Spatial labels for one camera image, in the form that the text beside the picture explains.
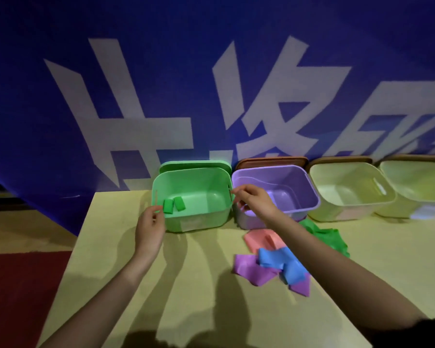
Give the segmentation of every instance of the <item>brown lid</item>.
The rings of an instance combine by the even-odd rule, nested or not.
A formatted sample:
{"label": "brown lid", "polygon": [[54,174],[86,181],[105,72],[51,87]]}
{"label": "brown lid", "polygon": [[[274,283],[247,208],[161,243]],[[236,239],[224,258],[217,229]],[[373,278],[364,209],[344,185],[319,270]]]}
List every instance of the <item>brown lid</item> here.
{"label": "brown lid", "polygon": [[372,158],[369,156],[331,156],[331,157],[319,157],[318,159],[312,160],[306,166],[306,172],[309,172],[311,167],[317,164],[332,164],[337,162],[365,162],[372,164]]}
{"label": "brown lid", "polygon": [[411,155],[411,154],[396,154],[384,157],[382,160],[375,163],[376,166],[380,165],[383,161],[423,161],[435,162],[435,155]]}
{"label": "brown lid", "polygon": [[243,159],[235,166],[235,170],[254,167],[295,165],[305,167],[307,158],[304,156],[277,156],[277,157],[254,157]]}

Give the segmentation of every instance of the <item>purple bin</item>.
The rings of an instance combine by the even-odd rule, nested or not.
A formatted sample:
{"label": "purple bin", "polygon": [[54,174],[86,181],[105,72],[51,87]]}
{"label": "purple bin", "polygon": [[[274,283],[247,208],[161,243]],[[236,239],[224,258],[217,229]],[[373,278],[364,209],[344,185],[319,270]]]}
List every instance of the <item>purple bin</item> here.
{"label": "purple bin", "polygon": [[[319,195],[305,170],[295,165],[243,168],[232,174],[234,188],[243,184],[254,184],[263,188],[274,204],[295,221],[320,204]],[[244,230],[266,228],[262,220],[251,210],[240,210],[234,206],[235,218]]]}

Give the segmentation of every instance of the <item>yellow table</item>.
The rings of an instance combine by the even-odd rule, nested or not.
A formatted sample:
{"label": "yellow table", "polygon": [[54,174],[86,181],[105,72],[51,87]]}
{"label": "yellow table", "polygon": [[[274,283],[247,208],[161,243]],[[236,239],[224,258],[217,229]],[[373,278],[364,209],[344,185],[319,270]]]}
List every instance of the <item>yellow table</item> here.
{"label": "yellow table", "polygon": [[[131,257],[137,218],[150,200],[150,191],[95,194],[39,344]],[[371,216],[319,225],[338,228],[353,260],[435,317],[435,220]],[[249,253],[244,233],[230,220],[218,229],[166,234],[104,347],[369,346],[314,280],[305,298],[278,278],[254,287],[233,275],[234,254]]]}

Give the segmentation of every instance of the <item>person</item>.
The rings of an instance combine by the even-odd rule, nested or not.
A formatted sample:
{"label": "person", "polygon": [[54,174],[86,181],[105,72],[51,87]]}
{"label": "person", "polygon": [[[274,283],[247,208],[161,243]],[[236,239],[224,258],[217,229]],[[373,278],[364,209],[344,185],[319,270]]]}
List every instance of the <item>person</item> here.
{"label": "person", "polygon": [[[374,347],[428,345],[429,340],[435,341],[435,319],[430,320],[386,282],[278,210],[264,189],[243,185],[232,193],[238,207],[255,212],[284,240]],[[133,257],[41,347],[101,347],[155,260],[165,232],[162,206],[145,209],[137,224]]]}

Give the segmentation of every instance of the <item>person's right arm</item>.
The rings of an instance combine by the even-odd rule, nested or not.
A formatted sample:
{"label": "person's right arm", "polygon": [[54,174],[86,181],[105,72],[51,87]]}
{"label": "person's right arm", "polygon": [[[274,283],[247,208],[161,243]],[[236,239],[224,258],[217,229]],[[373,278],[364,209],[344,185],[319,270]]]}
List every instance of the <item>person's right arm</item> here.
{"label": "person's right arm", "polygon": [[238,207],[251,209],[282,238],[367,340],[376,333],[409,328],[427,318],[386,282],[278,210],[264,189],[244,185],[232,193]]}

